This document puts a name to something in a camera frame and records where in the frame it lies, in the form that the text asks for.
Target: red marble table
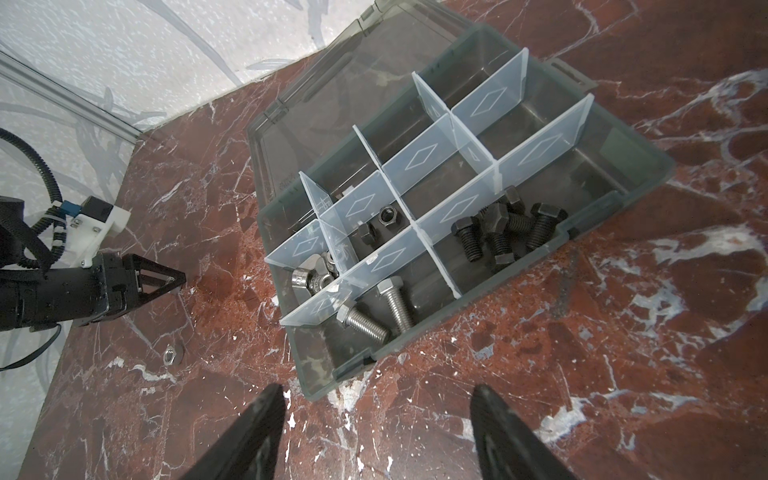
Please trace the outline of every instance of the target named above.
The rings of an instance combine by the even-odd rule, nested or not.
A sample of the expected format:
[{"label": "red marble table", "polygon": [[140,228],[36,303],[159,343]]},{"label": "red marble table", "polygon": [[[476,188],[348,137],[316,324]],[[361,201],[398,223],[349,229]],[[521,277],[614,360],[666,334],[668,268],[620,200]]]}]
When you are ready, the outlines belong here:
[{"label": "red marble table", "polygon": [[[303,61],[140,141],[113,248],[189,279],[73,329],[20,478],[179,477],[265,385],[288,398],[277,478],[479,478],[469,396],[502,394],[582,478],[768,471],[768,22],[757,0],[449,2],[678,162],[570,242],[326,399],[293,371],[243,134]],[[172,340],[187,354],[166,370]]]}]

